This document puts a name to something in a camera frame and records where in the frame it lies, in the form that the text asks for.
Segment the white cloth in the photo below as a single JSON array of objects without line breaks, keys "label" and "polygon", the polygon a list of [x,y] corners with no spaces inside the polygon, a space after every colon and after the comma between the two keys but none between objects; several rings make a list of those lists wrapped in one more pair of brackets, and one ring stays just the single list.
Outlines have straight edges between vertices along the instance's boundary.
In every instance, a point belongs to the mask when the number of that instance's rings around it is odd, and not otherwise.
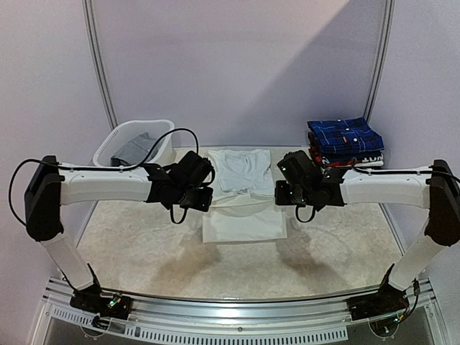
[{"label": "white cloth", "polygon": [[287,238],[285,212],[275,205],[269,149],[215,149],[207,153],[216,177],[203,215],[203,242],[268,242]]}]

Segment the blue plaid shirt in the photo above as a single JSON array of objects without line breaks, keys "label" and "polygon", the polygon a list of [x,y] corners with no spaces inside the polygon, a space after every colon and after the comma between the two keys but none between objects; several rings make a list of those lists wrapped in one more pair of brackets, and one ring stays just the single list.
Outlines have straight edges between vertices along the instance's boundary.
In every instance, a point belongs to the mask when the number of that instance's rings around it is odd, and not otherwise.
[{"label": "blue plaid shirt", "polygon": [[383,138],[363,117],[308,121],[307,125],[323,153],[345,155],[385,149]]}]

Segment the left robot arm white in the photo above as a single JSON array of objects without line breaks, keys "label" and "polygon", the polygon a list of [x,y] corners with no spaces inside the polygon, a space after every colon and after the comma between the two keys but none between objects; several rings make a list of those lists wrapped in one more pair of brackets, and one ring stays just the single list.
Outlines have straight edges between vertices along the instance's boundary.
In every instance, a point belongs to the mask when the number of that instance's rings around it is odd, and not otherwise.
[{"label": "left robot arm white", "polygon": [[166,166],[143,162],[132,166],[97,167],[59,162],[54,155],[34,159],[35,170],[24,192],[24,221],[29,236],[41,244],[78,298],[92,312],[102,311],[106,295],[76,244],[76,231],[67,227],[80,204],[99,201],[156,203],[172,212],[207,212],[216,172],[208,158],[194,151]]}]

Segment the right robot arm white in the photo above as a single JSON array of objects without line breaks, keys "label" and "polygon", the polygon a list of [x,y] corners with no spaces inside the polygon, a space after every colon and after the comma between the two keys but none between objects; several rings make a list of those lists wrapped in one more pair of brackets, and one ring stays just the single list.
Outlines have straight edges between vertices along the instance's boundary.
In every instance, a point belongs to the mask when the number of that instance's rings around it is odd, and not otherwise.
[{"label": "right robot arm white", "polygon": [[377,313],[398,304],[406,290],[446,248],[459,243],[459,177],[445,160],[405,169],[364,167],[323,169],[306,152],[287,153],[277,168],[275,202],[296,210],[309,206],[313,214],[325,207],[376,203],[404,246],[383,287],[372,297]]}]

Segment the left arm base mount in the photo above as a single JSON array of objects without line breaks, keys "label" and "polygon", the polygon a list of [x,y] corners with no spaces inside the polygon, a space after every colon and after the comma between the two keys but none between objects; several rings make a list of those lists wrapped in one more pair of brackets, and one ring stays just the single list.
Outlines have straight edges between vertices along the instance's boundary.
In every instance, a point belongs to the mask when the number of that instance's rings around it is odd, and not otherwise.
[{"label": "left arm base mount", "polygon": [[71,307],[93,313],[91,326],[104,331],[109,329],[112,318],[128,319],[132,303],[133,300],[122,293],[105,294],[97,284],[84,290],[74,290],[70,299]]}]

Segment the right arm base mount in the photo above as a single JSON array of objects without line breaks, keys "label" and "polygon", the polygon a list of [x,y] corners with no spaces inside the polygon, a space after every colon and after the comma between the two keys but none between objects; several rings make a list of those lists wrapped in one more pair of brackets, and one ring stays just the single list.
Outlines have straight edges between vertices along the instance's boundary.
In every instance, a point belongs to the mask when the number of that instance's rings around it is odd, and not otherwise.
[{"label": "right arm base mount", "polygon": [[399,291],[384,281],[375,293],[346,300],[353,321],[367,319],[371,332],[382,339],[394,336],[401,323],[415,310],[420,295],[420,284],[412,281],[415,301],[410,304],[406,291]]}]

